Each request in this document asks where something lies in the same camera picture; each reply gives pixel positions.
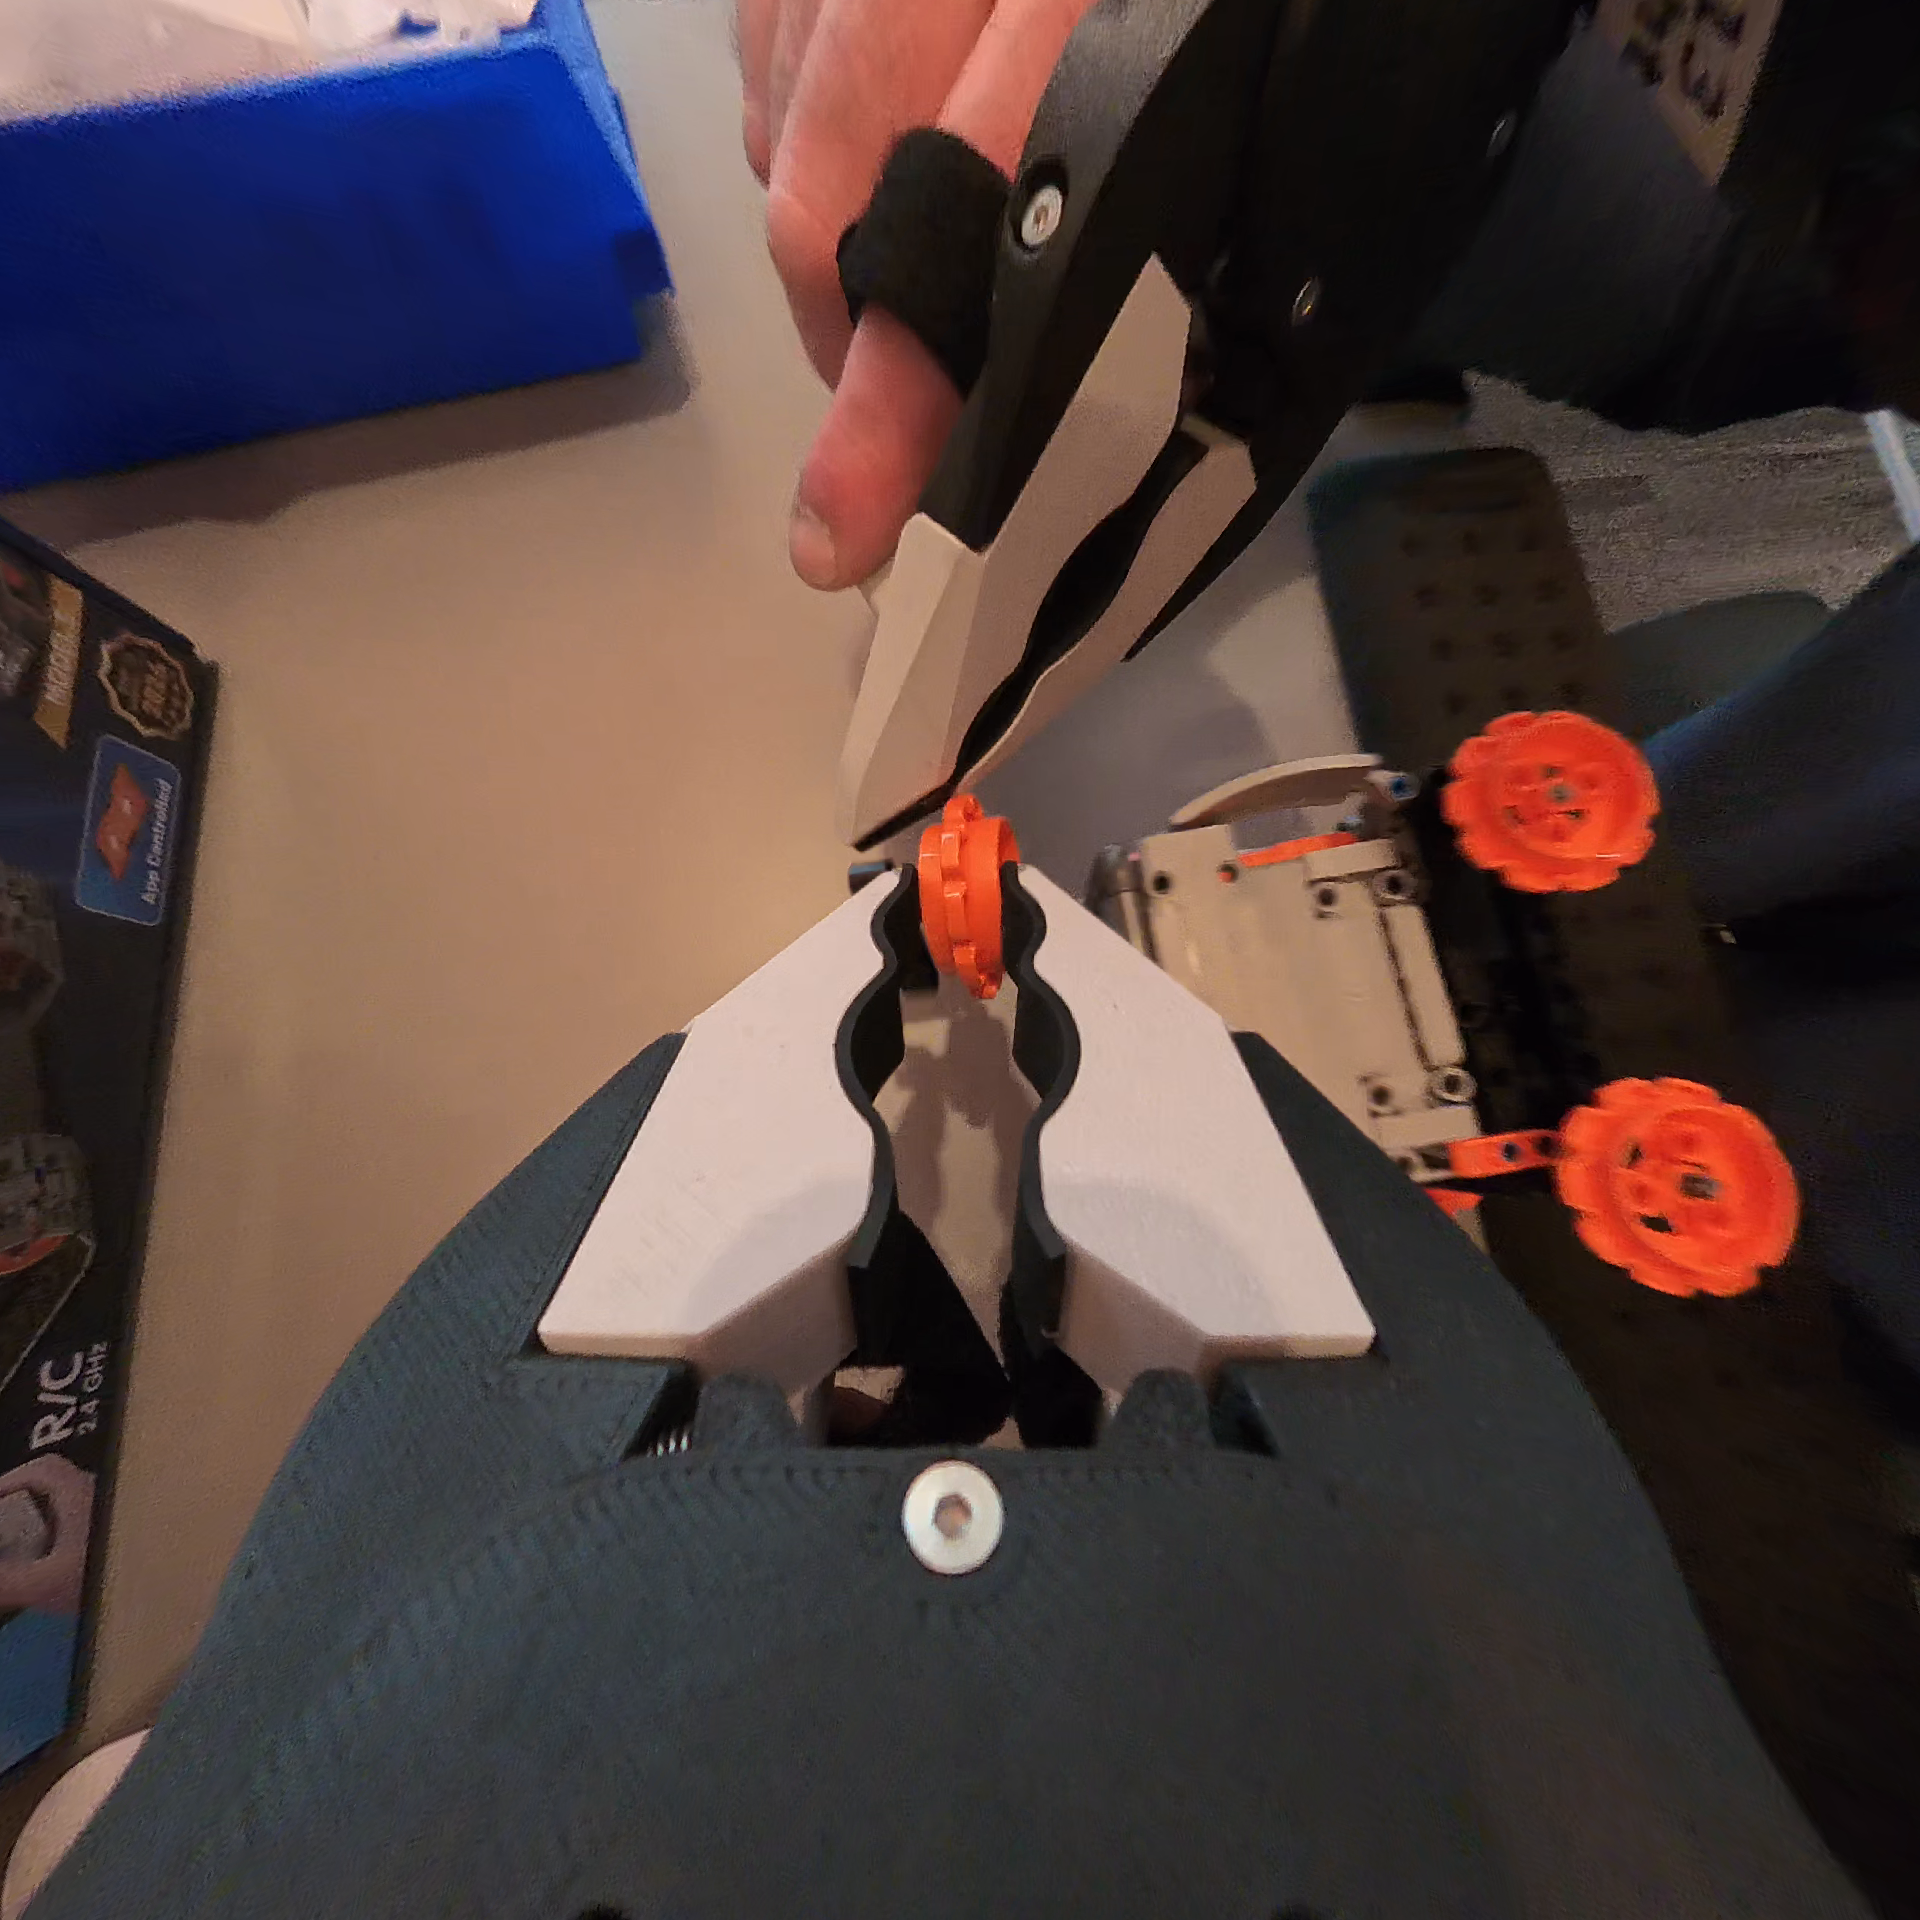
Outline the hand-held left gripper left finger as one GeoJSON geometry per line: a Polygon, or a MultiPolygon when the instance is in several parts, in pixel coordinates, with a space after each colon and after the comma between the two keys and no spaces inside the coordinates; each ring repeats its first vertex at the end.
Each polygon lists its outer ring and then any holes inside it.
{"type": "Polygon", "coordinates": [[[827,1382],[855,1347],[847,1255],[876,1132],[837,1034],[882,976],[872,879],[681,1031],[542,1311],[542,1347],[827,1382]]]}

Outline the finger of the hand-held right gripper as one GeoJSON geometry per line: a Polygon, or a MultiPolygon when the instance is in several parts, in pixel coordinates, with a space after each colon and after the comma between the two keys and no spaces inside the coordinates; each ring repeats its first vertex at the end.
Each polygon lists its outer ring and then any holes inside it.
{"type": "Polygon", "coordinates": [[[1249,451],[1159,451],[1065,558],[964,748],[1010,748],[1099,679],[1164,615],[1256,485],[1249,451]]]}
{"type": "Polygon", "coordinates": [[[892,566],[864,588],[876,636],[847,731],[848,846],[870,849],[942,811],[1117,669],[1121,659],[1010,748],[964,748],[1079,543],[1159,451],[1204,451],[1204,427],[1177,427],[1185,352],[1190,301],[1148,259],[995,539],[974,549],[926,512],[905,524],[892,566]]]}

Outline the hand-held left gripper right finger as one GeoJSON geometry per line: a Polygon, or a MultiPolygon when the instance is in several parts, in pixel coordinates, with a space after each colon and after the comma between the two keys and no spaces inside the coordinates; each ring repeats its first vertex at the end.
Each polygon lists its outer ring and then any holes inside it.
{"type": "Polygon", "coordinates": [[[1010,888],[1026,1342],[1082,1370],[1355,1359],[1343,1255],[1227,1021],[1059,883],[1010,888]]]}

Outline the black grey toy robot vehicle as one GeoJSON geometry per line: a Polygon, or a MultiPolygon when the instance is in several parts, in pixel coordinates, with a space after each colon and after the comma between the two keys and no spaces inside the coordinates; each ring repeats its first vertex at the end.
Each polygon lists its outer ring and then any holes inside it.
{"type": "Polygon", "coordinates": [[[1484,1122],[1426,923],[1416,795],[1375,754],[1269,765],[1096,852],[1084,905],[1466,1218],[1493,1183],[1549,1174],[1559,1135],[1484,1122]]]}

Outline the orange toy gear wheel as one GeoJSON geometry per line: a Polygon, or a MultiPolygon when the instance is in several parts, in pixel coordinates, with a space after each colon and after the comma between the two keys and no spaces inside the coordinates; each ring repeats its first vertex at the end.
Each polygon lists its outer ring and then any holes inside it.
{"type": "Polygon", "coordinates": [[[1448,760],[1458,852],[1509,892],[1596,892],[1638,866],[1663,811],[1646,754],[1571,708],[1506,713],[1448,760]]]}
{"type": "Polygon", "coordinates": [[[945,802],[920,831],[918,898],[926,956],[958,976],[974,999],[1004,986],[1004,869],[1020,866],[1010,820],[985,814],[974,793],[945,802]]]}
{"type": "Polygon", "coordinates": [[[1767,1122],[1685,1077],[1621,1077],[1575,1107],[1555,1195],[1596,1260],[1673,1299],[1756,1291],[1803,1222],[1767,1122]]]}

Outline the person's right hand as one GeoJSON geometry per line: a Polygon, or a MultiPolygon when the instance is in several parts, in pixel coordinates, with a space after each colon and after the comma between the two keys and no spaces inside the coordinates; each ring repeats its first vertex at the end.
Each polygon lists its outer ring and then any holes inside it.
{"type": "Polygon", "coordinates": [[[837,246],[900,135],[938,126],[1004,174],[1086,2],[734,2],[742,135],[767,251],[829,412],[789,510],[789,561],[832,592],[898,546],[961,395],[888,310],[848,317],[837,246]]]}

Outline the black dimpled mat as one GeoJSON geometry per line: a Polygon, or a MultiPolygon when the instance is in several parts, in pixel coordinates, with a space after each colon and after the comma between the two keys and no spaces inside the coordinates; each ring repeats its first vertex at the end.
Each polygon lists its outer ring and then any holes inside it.
{"type": "MultiPolygon", "coordinates": [[[[1621,1077],[1689,1077],[1783,1135],[1737,1034],[1730,943],[1668,826],[1596,892],[1522,893],[1458,852],[1458,748],[1509,713],[1629,731],[1626,677],[1571,522],[1524,451],[1387,455],[1309,483],[1363,751],[1419,780],[1426,923],[1478,1115],[1543,1128],[1621,1077]]],[[[1880,1916],[1917,1916],[1917,1603],[1886,1433],[1846,1370],[1823,1268],[1676,1299],[1595,1257],[1543,1174],[1485,1235],[1612,1425],[1767,1757],[1880,1916]]]]}

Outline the blue robot kit box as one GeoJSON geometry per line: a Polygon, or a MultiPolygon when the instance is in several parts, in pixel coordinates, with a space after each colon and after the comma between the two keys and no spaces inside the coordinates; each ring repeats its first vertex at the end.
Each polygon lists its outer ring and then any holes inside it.
{"type": "Polygon", "coordinates": [[[3,1776],[77,1719],[215,669],[3,524],[3,1776]]]}

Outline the blue plastic bin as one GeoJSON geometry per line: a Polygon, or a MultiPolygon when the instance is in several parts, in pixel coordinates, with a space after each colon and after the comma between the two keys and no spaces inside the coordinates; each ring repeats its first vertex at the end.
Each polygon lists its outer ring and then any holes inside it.
{"type": "Polygon", "coordinates": [[[585,2],[3,123],[3,494],[643,356],[674,290],[585,2]]]}

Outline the wooden book stand white base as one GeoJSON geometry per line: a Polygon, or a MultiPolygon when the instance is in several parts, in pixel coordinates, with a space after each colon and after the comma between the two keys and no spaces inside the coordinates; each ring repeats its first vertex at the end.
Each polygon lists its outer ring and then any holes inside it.
{"type": "Polygon", "coordinates": [[[82,1839],[85,1824],[97,1815],[106,1799],[119,1790],[132,1761],[145,1747],[151,1726],[110,1739],[68,1767],[63,1778],[47,1790],[3,1868],[3,1916],[21,1912],[36,1887],[57,1872],[57,1863],[82,1839]]]}

